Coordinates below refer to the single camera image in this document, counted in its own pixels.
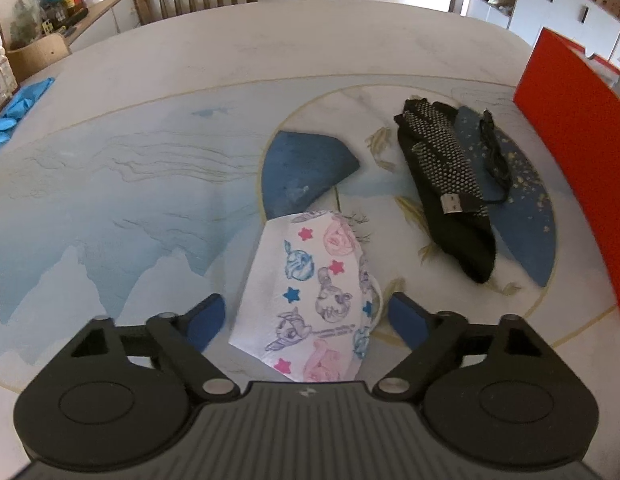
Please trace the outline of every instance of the pink star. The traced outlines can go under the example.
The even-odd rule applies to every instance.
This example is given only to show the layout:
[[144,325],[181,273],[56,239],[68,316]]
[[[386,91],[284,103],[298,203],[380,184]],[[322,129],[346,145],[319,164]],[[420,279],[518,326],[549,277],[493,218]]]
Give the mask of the pink star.
[[301,240],[303,241],[309,240],[310,238],[312,238],[312,229],[308,229],[307,227],[304,227],[303,229],[299,231],[299,236],[301,237]]
[[333,260],[328,269],[330,269],[334,275],[337,275],[340,272],[345,272],[343,269],[343,262],[338,262],[337,260]]
[[279,362],[273,366],[274,370],[281,372],[282,374],[290,374],[292,370],[290,370],[290,365],[292,363],[290,361],[285,361],[282,358],[279,358]]

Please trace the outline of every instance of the white dotted fabric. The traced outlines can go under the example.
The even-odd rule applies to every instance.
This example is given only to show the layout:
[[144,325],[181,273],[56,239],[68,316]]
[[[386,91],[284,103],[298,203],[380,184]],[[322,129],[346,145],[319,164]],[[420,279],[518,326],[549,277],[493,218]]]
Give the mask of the white dotted fabric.
[[[481,188],[466,154],[456,139],[453,124],[434,109],[426,99],[419,100],[403,112],[405,121],[418,139],[412,147],[421,171],[440,195],[468,193],[482,200]],[[488,216],[484,205],[475,216]]]

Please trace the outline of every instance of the wooden shelf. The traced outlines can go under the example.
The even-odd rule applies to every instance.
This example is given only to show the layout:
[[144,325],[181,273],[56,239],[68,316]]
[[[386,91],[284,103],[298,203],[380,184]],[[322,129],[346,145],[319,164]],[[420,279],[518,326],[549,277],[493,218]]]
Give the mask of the wooden shelf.
[[96,20],[98,20],[103,14],[105,14],[109,9],[114,7],[121,0],[103,0],[102,2],[97,3],[91,7],[88,7],[88,15],[80,20],[75,27],[76,30],[71,33],[67,38],[65,38],[65,43],[67,46],[70,46],[81,34],[83,34],[90,25],[92,25]]

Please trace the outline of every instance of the white face mask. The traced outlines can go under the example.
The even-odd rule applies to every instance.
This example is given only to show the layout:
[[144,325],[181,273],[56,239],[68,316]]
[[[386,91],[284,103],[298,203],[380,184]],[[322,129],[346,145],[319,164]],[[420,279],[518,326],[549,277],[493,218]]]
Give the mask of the white face mask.
[[294,381],[351,381],[380,298],[341,215],[276,218],[263,230],[230,344]]

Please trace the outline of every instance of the marbled table top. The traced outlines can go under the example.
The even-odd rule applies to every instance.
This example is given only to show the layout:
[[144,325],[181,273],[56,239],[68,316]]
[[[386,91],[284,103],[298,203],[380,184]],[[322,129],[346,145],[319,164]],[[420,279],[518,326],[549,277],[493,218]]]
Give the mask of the marbled table top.
[[[586,462],[620,480],[620,318],[570,187],[512,104],[529,53],[450,14],[295,2],[155,23],[40,74],[58,80],[0,150],[0,478],[27,461],[16,393],[96,314],[138,324],[219,292],[229,322],[205,354],[242,387],[283,379],[227,339],[263,225],[264,153],[286,129],[336,136],[361,161],[315,206],[353,219],[381,288],[473,322],[515,312],[553,344],[599,401]],[[400,150],[385,147],[389,171],[365,142],[413,94],[490,108],[532,162],[556,224],[547,285],[507,254],[488,286],[444,254],[417,256],[429,240],[407,214],[418,195]],[[360,377],[375,382],[407,352],[381,324]]]

